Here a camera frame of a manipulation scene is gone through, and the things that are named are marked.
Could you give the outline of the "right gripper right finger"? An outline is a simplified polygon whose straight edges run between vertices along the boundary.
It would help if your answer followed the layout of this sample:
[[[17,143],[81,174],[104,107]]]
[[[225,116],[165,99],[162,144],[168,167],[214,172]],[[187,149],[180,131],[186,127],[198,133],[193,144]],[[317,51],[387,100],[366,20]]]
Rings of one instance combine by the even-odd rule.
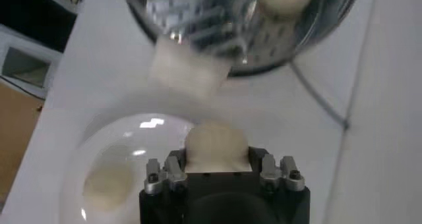
[[[283,156],[277,165],[274,156],[264,148],[249,147],[248,158],[252,171],[258,173],[261,186],[271,192],[279,188],[301,192],[306,188],[305,178],[292,156]]]

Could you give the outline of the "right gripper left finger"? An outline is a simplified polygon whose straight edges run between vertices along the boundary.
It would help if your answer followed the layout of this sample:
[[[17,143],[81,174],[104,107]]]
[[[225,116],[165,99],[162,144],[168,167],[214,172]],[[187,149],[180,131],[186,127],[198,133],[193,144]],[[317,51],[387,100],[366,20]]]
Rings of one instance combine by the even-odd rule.
[[[168,189],[176,194],[186,193],[188,176],[184,172],[185,165],[185,149],[171,151],[163,167],[160,167],[157,159],[149,159],[146,164],[144,192],[148,195],[158,195]]]

